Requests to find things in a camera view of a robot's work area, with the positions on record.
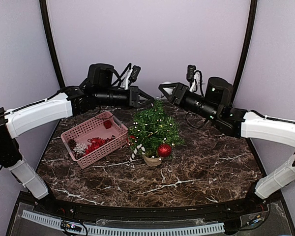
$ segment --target miniature christmas tree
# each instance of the miniature christmas tree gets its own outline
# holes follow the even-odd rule
[[[162,101],[155,100],[152,108],[137,112],[133,118],[128,132],[132,150],[142,144],[147,157],[167,157],[174,146],[183,144],[177,124],[165,114]]]

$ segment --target pink basket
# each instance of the pink basket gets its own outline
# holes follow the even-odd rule
[[[104,121],[110,120],[112,127],[106,129]],[[74,128],[61,134],[61,139],[64,142],[72,160],[76,161],[79,166],[84,169],[85,167],[93,164],[95,161],[100,160],[109,153],[117,150],[127,143],[128,128],[124,126],[111,112],[103,112],[96,116],[96,118],[89,119]],[[111,138],[115,139],[109,143],[101,146],[90,154],[76,159],[72,150],[69,148],[68,141],[74,139],[77,143],[88,143],[88,139],[99,137],[102,139]]]

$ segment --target brown marble surface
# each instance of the brown marble surface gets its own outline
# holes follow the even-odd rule
[[[88,112],[63,119],[37,169],[58,199],[114,207],[181,207],[243,198],[250,184],[261,178],[245,139],[226,137],[207,124],[194,129],[186,112],[166,103],[179,123],[185,144],[175,147],[173,159],[149,167],[131,150],[121,149],[81,169],[68,154],[60,135],[94,116]],[[127,127],[136,110],[110,110]],[[194,125],[202,122],[191,118]]]

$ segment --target dark red ornament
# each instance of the dark red ornament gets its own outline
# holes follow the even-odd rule
[[[104,126],[106,129],[109,129],[110,127],[112,127],[112,122],[110,120],[106,120],[104,121]]]
[[[157,153],[161,157],[168,157],[172,153],[172,147],[168,144],[161,144],[157,149]]]

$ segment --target candy cane ornament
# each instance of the candy cane ornament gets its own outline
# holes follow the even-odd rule
[[[130,162],[132,162],[134,160],[134,157],[136,156],[136,154],[138,153],[138,150],[141,149],[142,150],[142,155],[145,155],[146,153],[146,149],[144,148],[144,146],[142,146],[142,144],[137,145],[137,147],[134,149],[131,157],[130,157]]]

